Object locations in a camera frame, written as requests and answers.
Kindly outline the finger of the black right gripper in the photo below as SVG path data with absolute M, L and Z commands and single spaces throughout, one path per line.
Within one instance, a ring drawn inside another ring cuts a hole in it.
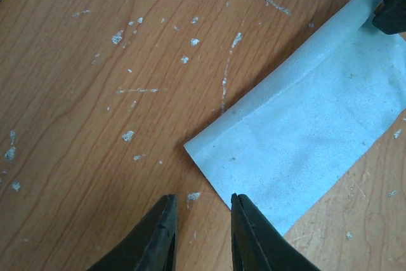
M 387 35 L 405 32 L 405 0 L 383 0 L 372 24 Z

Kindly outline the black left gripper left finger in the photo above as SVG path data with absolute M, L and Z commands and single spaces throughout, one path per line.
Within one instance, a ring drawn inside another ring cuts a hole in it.
M 162 196 L 136 226 L 90 270 L 175 270 L 178 201 Z

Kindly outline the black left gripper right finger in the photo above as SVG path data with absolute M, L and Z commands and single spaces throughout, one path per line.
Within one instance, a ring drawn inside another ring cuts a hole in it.
M 281 236 L 245 194 L 231 198 L 234 270 L 318 270 Z

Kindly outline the light blue cleaning cloth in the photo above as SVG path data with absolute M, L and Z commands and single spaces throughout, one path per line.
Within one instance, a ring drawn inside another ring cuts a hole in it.
M 185 149 L 226 204 L 286 233 L 405 108 L 405 40 L 351 0 Z

